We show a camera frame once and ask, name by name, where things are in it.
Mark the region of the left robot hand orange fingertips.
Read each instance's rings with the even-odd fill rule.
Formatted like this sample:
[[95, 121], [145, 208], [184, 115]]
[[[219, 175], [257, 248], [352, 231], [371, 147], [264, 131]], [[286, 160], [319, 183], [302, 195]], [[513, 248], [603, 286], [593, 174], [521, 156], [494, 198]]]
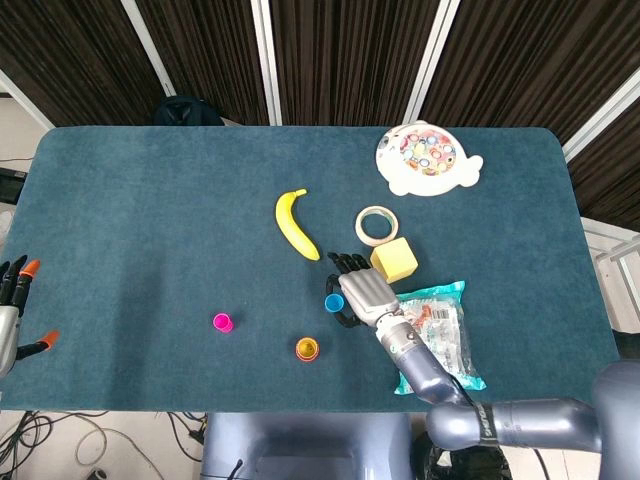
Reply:
[[27, 259], [23, 255], [0, 265], [0, 379], [11, 372], [16, 362], [50, 350], [60, 336], [52, 330], [33, 343], [18, 345], [31, 283], [40, 268], [38, 259]]

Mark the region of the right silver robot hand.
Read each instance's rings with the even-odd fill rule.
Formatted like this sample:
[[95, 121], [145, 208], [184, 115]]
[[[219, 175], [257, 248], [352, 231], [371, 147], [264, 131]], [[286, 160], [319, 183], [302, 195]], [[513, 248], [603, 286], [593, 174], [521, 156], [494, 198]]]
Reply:
[[346, 316], [342, 310], [333, 314], [343, 327], [365, 324], [375, 328], [386, 315], [400, 315], [400, 303], [395, 293], [363, 256], [335, 252], [328, 252], [327, 256], [339, 273], [327, 278], [326, 294], [331, 295], [335, 288], [340, 288], [341, 296], [352, 312], [351, 316]]

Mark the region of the yellow foam cube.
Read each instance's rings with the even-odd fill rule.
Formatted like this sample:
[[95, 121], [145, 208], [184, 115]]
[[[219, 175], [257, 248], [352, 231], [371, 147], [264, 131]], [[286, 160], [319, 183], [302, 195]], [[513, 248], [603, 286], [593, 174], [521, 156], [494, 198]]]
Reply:
[[370, 262], [387, 284], [411, 276], [418, 268], [418, 261], [404, 237], [376, 246]]

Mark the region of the white tape roll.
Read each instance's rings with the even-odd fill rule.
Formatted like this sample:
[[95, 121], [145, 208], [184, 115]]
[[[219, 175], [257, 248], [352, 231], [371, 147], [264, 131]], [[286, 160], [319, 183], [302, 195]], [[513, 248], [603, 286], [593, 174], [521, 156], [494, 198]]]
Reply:
[[[390, 226], [390, 232], [386, 237], [372, 237], [365, 232], [363, 226], [364, 219], [370, 215], [377, 215], [387, 220]], [[379, 205], [372, 205], [365, 207], [358, 213], [354, 224], [354, 230], [357, 237], [363, 244], [370, 247], [377, 247], [395, 239], [399, 230], [399, 222], [396, 215], [388, 208]]]

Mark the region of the teal snack packet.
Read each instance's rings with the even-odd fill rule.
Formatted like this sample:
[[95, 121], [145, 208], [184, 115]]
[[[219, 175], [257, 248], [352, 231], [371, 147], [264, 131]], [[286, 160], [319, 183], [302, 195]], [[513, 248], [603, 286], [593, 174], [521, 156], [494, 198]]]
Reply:
[[464, 310], [461, 305], [464, 281], [397, 294], [409, 323], [444, 369], [465, 390], [482, 391], [485, 381], [472, 363]]

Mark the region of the yellow banana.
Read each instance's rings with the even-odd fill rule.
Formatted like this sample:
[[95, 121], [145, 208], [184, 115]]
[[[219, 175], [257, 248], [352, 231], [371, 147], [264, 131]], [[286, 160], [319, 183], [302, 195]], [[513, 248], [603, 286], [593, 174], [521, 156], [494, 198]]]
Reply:
[[319, 261], [320, 253], [317, 247], [300, 228], [293, 215], [296, 200], [306, 194], [306, 189], [283, 193], [275, 205], [275, 219], [283, 236], [299, 254], [307, 260]]

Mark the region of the white fish-shaped toy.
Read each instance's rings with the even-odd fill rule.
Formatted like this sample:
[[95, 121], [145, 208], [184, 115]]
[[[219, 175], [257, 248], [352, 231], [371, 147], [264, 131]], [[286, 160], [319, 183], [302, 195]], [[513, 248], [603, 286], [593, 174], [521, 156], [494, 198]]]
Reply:
[[422, 120], [388, 130], [375, 160], [393, 194], [422, 197], [475, 185], [484, 163], [479, 155], [467, 155], [451, 132]]

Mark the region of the black box device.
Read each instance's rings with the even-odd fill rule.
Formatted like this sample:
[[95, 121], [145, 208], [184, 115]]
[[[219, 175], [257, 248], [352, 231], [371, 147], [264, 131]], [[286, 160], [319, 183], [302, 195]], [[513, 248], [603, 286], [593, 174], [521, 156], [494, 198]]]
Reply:
[[0, 167], [0, 203], [16, 205], [28, 174]]

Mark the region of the blue-grey robot torso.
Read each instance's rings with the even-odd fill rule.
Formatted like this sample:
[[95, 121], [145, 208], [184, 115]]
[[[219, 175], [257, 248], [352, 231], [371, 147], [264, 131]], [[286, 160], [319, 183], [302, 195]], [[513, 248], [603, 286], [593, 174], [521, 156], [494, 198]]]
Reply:
[[212, 413], [200, 480], [415, 480], [405, 413]]

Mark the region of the black plastic bag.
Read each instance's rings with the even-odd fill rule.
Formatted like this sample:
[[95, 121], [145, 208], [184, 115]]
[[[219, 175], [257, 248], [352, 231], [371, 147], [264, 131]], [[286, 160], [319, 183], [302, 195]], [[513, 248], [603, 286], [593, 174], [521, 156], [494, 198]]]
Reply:
[[447, 451], [435, 446], [426, 432], [413, 441], [410, 461], [417, 480], [513, 480], [499, 448]]

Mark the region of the teal table cloth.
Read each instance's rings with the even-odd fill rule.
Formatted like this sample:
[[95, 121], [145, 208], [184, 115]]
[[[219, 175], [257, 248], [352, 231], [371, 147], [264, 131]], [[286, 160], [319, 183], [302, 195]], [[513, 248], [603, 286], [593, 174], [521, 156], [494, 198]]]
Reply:
[[[368, 254], [357, 214], [395, 213], [417, 270], [398, 292], [464, 281], [483, 402], [590, 398], [618, 352], [557, 138], [457, 128], [484, 164], [474, 186], [393, 194], [380, 127], [74, 127], [40, 142], [0, 262], [37, 258], [20, 339], [49, 351], [0, 380], [0, 408], [417, 411], [367, 327], [324, 308], [327, 258], [275, 222], [306, 189], [299, 225], [322, 253]], [[230, 333], [212, 325], [228, 313]], [[300, 338], [319, 344], [313, 362]]]

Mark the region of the dark brown slatted panel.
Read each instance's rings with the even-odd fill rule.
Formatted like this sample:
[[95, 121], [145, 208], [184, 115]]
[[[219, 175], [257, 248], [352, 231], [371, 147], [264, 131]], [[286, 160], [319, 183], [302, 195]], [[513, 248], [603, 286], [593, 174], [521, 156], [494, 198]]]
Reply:
[[136, 0], [177, 94], [269, 123], [250, 0]]
[[56, 127], [149, 125], [165, 97], [120, 0], [0, 0], [0, 70]]
[[640, 232], [640, 98], [568, 169], [583, 217]]
[[420, 117], [560, 141], [640, 68], [640, 0], [461, 0]]
[[394, 126], [439, 0], [270, 0], [282, 121]]

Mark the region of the dark backpack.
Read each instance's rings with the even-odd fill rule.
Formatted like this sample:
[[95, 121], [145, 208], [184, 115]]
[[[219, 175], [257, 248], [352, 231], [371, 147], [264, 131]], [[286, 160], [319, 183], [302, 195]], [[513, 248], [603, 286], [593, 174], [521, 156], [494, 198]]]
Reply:
[[222, 117], [207, 101], [176, 95], [162, 100], [154, 109], [154, 126], [224, 126]]

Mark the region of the white partition post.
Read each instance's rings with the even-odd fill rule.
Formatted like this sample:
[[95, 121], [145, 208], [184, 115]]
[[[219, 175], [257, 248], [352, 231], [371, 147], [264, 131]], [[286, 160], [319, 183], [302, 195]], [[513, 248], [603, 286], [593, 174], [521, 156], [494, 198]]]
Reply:
[[270, 0], [250, 1], [269, 123], [271, 126], [282, 126]]
[[562, 146], [569, 164], [610, 124], [640, 98], [638, 68]]
[[164, 94], [167, 97], [174, 96], [176, 90], [173, 82], [151, 37], [136, 0], [120, 0], [120, 2], [161, 84]]
[[439, 0], [402, 123], [415, 122], [434, 78], [461, 0]]
[[28, 98], [28, 96], [0, 69], [0, 85], [17, 103], [46, 131], [54, 128], [54, 124]]

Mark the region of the white metal frame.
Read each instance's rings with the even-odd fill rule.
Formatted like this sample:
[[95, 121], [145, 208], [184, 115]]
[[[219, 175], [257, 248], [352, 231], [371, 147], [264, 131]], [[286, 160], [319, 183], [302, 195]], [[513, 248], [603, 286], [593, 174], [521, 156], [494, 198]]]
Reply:
[[581, 222], [611, 327], [640, 334], [640, 232]]

